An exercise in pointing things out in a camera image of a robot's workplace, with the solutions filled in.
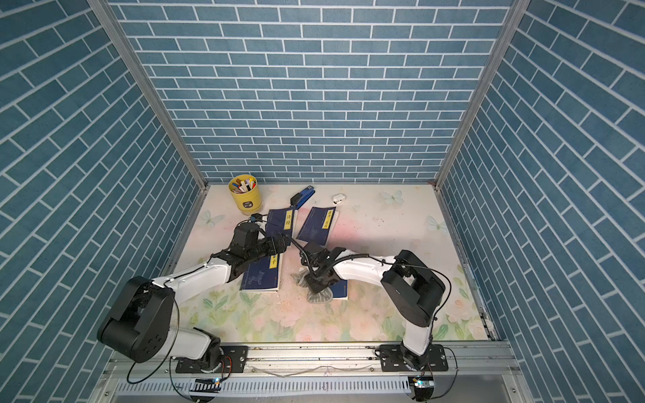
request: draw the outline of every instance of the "robotic arm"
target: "robotic arm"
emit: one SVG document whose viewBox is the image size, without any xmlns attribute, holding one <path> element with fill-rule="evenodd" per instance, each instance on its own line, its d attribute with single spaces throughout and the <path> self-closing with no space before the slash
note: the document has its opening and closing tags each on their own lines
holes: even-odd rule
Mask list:
<svg viewBox="0 0 645 403">
<path fill-rule="evenodd" d="M 430 325 L 446 286 L 414 253 L 402 250 L 397 256 L 375 257 L 308 243 L 300 255 L 302 264 L 310 266 L 304 279 L 314 293 L 341 279 L 382 286 L 406 319 L 401 343 L 404 361 L 419 371 L 426 366 Z"/>
<path fill-rule="evenodd" d="M 244 222 L 235 228 L 229 247 L 211 255 L 207 263 L 152 280 L 130 279 L 101 324 L 97 339 L 135 362 L 165 357 L 170 350 L 175 357 L 195 360 L 204 372 L 215 369 L 222 359 L 219 337 L 197 328 L 172 326 L 173 305 L 233 281 L 262 257 L 286 251 L 286 236 L 258 239 L 259 233 L 264 231 L 257 224 Z M 371 257 L 345 248 L 328 251 L 312 243 L 294 244 L 310 269 L 305 281 L 314 293 L 341 279 L 382 286 L 406 319 L 401 346 L 405 362 L 417 370 L 427 365 L 430 325 L 445 290 L 432 270 L 407 250 L 397 256 Z"/>
</svg>

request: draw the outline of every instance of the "yellow book label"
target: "yellow book label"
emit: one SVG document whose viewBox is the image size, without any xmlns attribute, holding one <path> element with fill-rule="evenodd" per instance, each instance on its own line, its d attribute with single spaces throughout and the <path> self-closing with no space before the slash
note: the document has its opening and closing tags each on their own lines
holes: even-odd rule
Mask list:
<svg viewBox="0 0 645 403">
<path fill-rule="evenodd" d="M 291 229 L 291 220 L 293 218 L 293 210 L 289 210 L 286 212 L 286 217 L 284 218 L 284 229 L 290 230 Z"/>
<path fill-rule="evenodd" d="M 322 228 L 324 230 L 329 230 L 329 226 L 332 225 L 333 210 L 327 210 L 327 217 L 324 218 L 324 223 Z"/>
</svg>

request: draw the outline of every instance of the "floral table surface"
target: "floral table surface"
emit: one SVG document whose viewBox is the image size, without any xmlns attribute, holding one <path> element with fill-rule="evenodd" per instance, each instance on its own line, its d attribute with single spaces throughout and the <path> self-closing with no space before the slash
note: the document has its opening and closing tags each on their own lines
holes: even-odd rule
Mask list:
<svg viewBox="0 0 645 403">
<path fill-rule="evenodd" d="M 263 185 L 262 213 L 285 208 L 289 198 L 304 185 Z M 316 193 L 298 211 L 294 233 L 312 206 L 333 206 L 332 196 L 347 199 L 339 212 L 328 247 L 343 246 L 357 253 L 396 255 L 414 252 L 428 267 L 447 275 L 453 291 L 437 314 L 435 340 L 485 340 L 486 333 L 439 204 L 427 185 L 315 186 Z M 211 186 L 176 271 L 205 261 L 226 248 L 233 228 L 244 216 L 226 186 Z M 326 304 L 307 301 L 307 289 L 294 279 L 300 265 L 292 246 L 283 255 L 278 292 L 241 293 L 242 277 L 212 288 L 181 304 L 182 327 L 198 327 L 221 337 L 223 342 L 344 342 L 401 340 L 402 316 L 380 287 L 350 280 L 348 300 Z"/>
</svg>

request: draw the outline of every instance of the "small white object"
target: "small white object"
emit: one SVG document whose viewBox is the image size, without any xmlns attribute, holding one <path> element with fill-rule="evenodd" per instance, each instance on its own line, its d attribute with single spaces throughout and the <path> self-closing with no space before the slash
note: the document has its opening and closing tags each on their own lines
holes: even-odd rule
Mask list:
<svg viewBox="0 0 645 403">
<path fill-rule="evenodd" d="M 338 193 L 336 196 L 334 196 L 332 198 L 332 201 L 333 201 L 334 204 L 340 204 L 340 203 L 344 202 L 345 199 L 347 199 L 347 196 L 345 196 L 342 193 Z"/>
</svg>

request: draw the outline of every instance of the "vent grille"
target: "vent grille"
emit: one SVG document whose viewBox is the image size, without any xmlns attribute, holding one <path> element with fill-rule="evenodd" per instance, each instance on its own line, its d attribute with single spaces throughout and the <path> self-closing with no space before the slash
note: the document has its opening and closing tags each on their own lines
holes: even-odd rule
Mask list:
<svg viewBox="0 0 645 403">
<path fill-rule="evenodd" d="M 190 387 L 193 396 L 269 397 L 292 395 L 409 393 L 408 378 L 400 375 L 370 377 L 294 377 L 294 378 L 231 378 L 221 384 L 219 393 L 203 392 L 211 385 L 191 380 L 176 380 L 175 386 L 183 393 Z M 120 380 L 119 395 L 174 395 L 169 379 L 149 380 L 130 385 Z"/>
</svg>

